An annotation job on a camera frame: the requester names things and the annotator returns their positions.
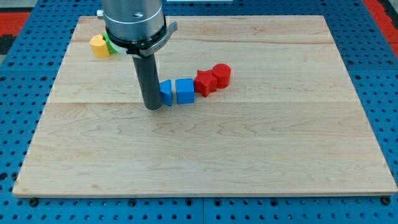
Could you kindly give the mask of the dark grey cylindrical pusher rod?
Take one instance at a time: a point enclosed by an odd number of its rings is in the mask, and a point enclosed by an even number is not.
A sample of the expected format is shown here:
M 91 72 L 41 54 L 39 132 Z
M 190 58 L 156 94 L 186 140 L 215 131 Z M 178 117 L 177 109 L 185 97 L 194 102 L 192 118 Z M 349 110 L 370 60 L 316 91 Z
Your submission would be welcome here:
M 162 106 L 159 76 L 155 55 L 144 58 L 132 58 L 137 79 L 144 100 L 144 106 L 148 110 L 157 110 Z

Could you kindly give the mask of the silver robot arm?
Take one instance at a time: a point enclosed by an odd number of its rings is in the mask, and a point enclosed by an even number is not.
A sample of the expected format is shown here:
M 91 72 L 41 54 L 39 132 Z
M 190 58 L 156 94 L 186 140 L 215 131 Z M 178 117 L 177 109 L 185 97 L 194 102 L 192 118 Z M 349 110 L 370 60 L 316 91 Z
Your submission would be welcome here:
M 161 0 L 101 0 L 106 33 L 113 48 L 130 55 L 148 110 L 162 106 L 155 53 L 178 30 L 167 24 Z

